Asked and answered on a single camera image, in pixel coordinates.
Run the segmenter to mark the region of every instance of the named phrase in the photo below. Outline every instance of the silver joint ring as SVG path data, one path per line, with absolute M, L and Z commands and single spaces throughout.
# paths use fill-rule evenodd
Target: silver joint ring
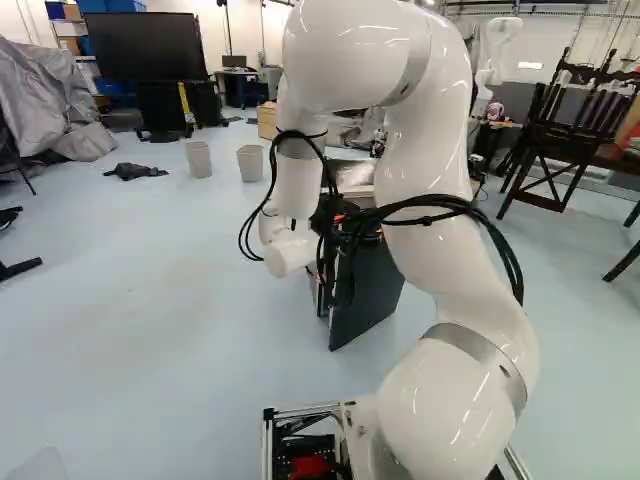
M 438 323 L 421 338 L 439 340 L 462 350 L 483 365 L 495 366 L 505 378 L 504 390 L 511 404 L 516 420 L 527 403 L 527 385 L 511 359 L 498 347 L 479 333 L 455 323 Z

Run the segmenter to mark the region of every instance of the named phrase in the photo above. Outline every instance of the cable bundle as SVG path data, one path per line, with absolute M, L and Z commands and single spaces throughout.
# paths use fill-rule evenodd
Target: cable bundle
M 251 212 L 247 220 L 245 220 L 244 224 L 242 225 L 240 233 L 238 234 L 238 246 L 240 248 L 240 251 L 249 260 L 264 260 L 262 257 L 254 253 L 251 249 L 251 246 L 249 245 L 249 233 L 251 231 L 251 228 L 253 227 L 255 219 L 261 212 L 262 208 L 264 208 L 269 198 L 271 198 L 271 195 L 273 194 L 273 190 L 275 188 L 277 179 L 276 148 L 284 140 L 291 138 L 304 140 L 314 150 L 314 152 L 324 165 L 325 174 L 327 176 L 329 193 L 325 202 L 325 215 L 321 223 L 322 229 L 319 232 L 320 239 L 318 241 L 318 247 L 316 250 L 318 277 L 321 284 L 325 287 L 325 294 L 327 296 L 330 296 L 336 281 L 334 265 L 335 256 L 339 251 L 339 253 L 344 255 L 347 260 L 345 269 L 341 269 L 341 272 L 344 272 L 342 274 L 344 275 L 344 277 L 342 277 L 341 275 L 341 279 L 346 278 L 346 280 L 350 284 L 347 299 L 341 302 L 337 302 L 335 299 L 332 299 L 334 306 L 345 304 L 348 305 L 351 303 L 351 300 L 353 299 L 353 295 L 355 293 L 355 278 L 353 277 L 351 267 L 358 253 L 358 249 L 362 244 L 362 241 L 367 238 L 371 238 L 371 235 L 376 232 L 380 225 L 395 227 L 422 225 L 424 227 L 429 227 L 434 222 L 452 218 L 458 215 L 467 215 L 487 229 L 487 231 L 489 232 L 489 236 L 493 240 L 493 243 L 495 244 L 496 249 L 500 254 L 500 258 L 504 263 L 509 281 L 511 283 L 513 295 L 518 300 L 518 302 L 522 304 L 524 298 L 524 279 L 520 264 L 518 263 L 518 259 L 513 249 L 504 238 L 500 230 L 498 230 L 498 228 L 493 225 L 493 223 L 491 223 L 489 218 L 481 210 L 474 207 L 471 202 L 463 198 L 444 194 L 419 195 L 416 197 L 408 198 L 406 200 L 402 200 L 400 202 L 391 203 L 389 205 L 362 210 L 355 214 L 346 214 L 340 222 L 343 227 L 343 230 L 340 231 L 334 224 L 335 216 L 340 213 L 338 209 L 340 201 L 342 199 L 340 193 L 338 192 L 335 178 L 327 164 L 326 158 L 324 157 L 320 149 L 313 143 L 310 137 L 297 130 L 288 130 L 286 132 L 280 133 L 273 139 L 273 142 L 271 144 L 271 148 L 269 150 L 269 163 L 271 165 L 271 185 L 269 186 L 269 190 L 267 191 L 264 200 L 262 200 L 260 205 L 258 205 L 258 207 L 253 212 Z M 390 215 L 398 212 L 399 210 L 410 207 L 439 207 L 447 209 L 449 210 L 449 212 L 439 215 L 423 216 L 410 220 L 387 220 L 387 217 L 389 217 Z M 320 254 L 323 247 L 324 258 L 323 261 L 321 261 Z

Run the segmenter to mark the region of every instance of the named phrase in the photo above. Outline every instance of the computer monitor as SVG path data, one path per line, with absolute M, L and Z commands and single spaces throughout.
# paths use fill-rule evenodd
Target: computer monitor
M 127 82 L 206 80 L 200 27 L 191 13 L 87 13 L 104 78 Z
M 246 67 L 247 56 L 246 55 L 223 55 L 222 66 L 224 68 Z

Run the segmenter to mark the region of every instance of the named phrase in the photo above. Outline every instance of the trash bin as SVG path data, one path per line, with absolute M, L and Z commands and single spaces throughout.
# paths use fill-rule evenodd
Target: trash bin
M 196 178 L 210 177 L 212 169 L 209 145 L 206 142 L 187 142 L 185 146 L 191 175 Z
M 245 145 L 238 149 L 238 166 L 243 182 L 262 180 L 262 145 Z

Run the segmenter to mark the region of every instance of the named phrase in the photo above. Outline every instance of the gray tarp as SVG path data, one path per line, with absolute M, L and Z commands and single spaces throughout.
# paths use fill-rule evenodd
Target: gray tarp
M 0 106 L 22 157 L 50 148 L 87 162 L 116 148 L 68 50 L 0 35 Z

